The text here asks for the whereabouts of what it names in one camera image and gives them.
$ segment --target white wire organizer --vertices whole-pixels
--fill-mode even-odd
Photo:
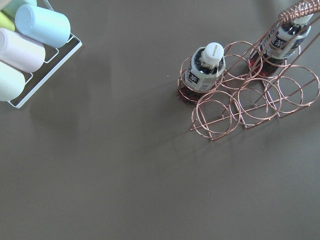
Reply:
[[[54,11],[48,0],[42,0],[39,7]],[[8,103],[14,108],[21,108],[28,99],[82,46],[82,42],[72,33],[66,44],[62,47],[53,48],[45,45],[45,60],[41,68],[32,73],[22,72],[26,81],[23,92]]]

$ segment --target plastic bottle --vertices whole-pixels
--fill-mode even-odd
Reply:
[[[310,32],[311,26],[309,27],[305,27],[305,26],[308,24],[312,16],[313,14],[310,14],[300,18],[296,18],[291,22],[284,23],[279,28],[274,38],[267,46],[269,39],[272,37],[272,35],[274,35],[274,32],[278,28],[278,26],[272,29],[260,45],[260,50],[264,49],[264,53],[262,55],[262,61],[266,59],[268,56],[271,56],[267,59],[267,61],[272,64],[280,66],[286,61],[287,58],[292,56],[295,53],[295,50],[304,41],[304,39],[307,37],[307,35]],[[259,57],[258,52],[252,54],[252,58],[249,59],[249,64],[251,67],[255,64],[255,61],[258,59],[258,57]],[[278,66],[272,65],[267,61],[263,61],[262,69],[259,72],[259,75],[261,77],[270,77],[278,69]]]
[[[222,76],[226,69],[224,48],[217,42],[211,42],[206,47],[198,48],[191,58],[188,70],[184,73],[183,86],[179,97],[187,104],[197,101]]]

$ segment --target pastel cup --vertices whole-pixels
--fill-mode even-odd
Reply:
[[[0,101],[6,102],[18,97],[25,88],[24,75],[0,61]]]
[[[0,28],[0,61],[26,73],[33,73],[42,66],[45,57],[42,43]]]
[[[70,22],[59,12],[30,4],[22,5],[15,15],[20,33],[53,48],[60,48],[69,40]]]
[[[8,3],[10,3],[12,0],[0,0],[0,10],[3,9]]]
[[[13,19],[16,17],[16,13],[22,5],[30,4],[37,6],[37,0],[11,0],[6,2],[9,3],[3,8],[3,12]]]
[[[11,21],[2,11],[0,11],[0,28],[5,28],[13,32],[16,29],[14,22]]]

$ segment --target light blue cup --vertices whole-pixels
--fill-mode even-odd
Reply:
[[[20,33],[53,48],[62,47],[70,37],[70,22],[59,12],[25,4],[15,14]]]
[[[37,6],[37,0],[12,0],[3,8],[2,11],[14,19],[20,6],[25,4]]]

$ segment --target white bottle cap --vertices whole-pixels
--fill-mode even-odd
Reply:
[[[203,61],[218,66],[225,53],[224,47],[217,42],[209,43],[202,52]]]
[[[305,25],[309,22],[309,20],[312,18],[313,14],[307,15],[307,16],[302,16],[299,18],[294,19],[292,22],[298,25]]]

